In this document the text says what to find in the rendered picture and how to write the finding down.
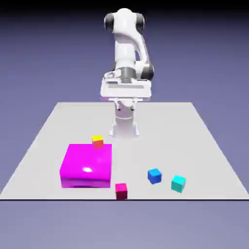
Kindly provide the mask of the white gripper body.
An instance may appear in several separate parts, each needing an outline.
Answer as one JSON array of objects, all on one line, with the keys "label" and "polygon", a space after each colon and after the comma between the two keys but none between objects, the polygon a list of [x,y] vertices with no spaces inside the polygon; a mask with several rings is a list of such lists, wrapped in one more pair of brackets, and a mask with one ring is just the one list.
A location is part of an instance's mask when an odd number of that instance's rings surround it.
[{"label": "white gripper body", "polygon": [[131,79],[131,83],[122,83],[121,78],[103,78],[100,96],[103,98],[150,98],[151,81]]}]

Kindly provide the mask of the small yellow cube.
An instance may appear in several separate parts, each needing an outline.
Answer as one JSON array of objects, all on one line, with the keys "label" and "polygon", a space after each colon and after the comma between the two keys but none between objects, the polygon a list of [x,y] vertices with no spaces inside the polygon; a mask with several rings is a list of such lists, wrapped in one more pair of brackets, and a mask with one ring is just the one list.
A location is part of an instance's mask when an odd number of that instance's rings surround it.
[{"label": "small yellow cube", "polygon": [[92,136],[92,145],[94,149],[103,148],[104,140],[101,135]]}]

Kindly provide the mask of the small blue cube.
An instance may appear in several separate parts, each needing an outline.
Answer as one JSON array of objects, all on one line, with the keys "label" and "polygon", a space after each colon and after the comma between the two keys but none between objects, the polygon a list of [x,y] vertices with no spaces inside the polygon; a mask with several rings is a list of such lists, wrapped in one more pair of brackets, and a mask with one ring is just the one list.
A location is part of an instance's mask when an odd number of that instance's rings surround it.
[{"label": "small blue cube", "polygon": [[148,180],[151,184],[156,184],[161,182],[162,174],[158,168],[148,170],[147,175]]}]

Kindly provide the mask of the small crimson cube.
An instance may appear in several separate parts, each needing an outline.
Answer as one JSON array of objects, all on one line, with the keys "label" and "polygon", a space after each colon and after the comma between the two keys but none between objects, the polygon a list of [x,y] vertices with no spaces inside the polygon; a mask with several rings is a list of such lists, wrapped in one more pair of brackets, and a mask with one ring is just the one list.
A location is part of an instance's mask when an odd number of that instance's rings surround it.
[{"label": "small crimson cube", "polygon": [[128,189],[127,189],[126,183],[116,183],[115,184],[115,193],[116,193],[117,200],[127,199]]}]

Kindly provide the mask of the small cyan cube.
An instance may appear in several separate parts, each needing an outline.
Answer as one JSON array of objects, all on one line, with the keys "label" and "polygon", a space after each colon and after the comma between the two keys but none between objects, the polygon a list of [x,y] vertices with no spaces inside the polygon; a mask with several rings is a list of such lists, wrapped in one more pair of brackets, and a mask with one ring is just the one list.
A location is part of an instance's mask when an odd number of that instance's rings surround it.
[{"label": "small cyan cube", "polygon": [[171,181],[171,190],[182,193],[186,183],[186,178],[175,175]]}]

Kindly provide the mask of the large magenta box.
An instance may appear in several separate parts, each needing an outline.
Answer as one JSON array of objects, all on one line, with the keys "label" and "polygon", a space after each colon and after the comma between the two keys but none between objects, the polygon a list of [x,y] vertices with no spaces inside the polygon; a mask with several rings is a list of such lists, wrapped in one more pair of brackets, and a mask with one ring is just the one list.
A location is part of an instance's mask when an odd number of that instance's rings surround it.
[{"label": "large magenta box", "polygon": [[112,145],[70,144],[59,173],[63,188],[110,188]]}]

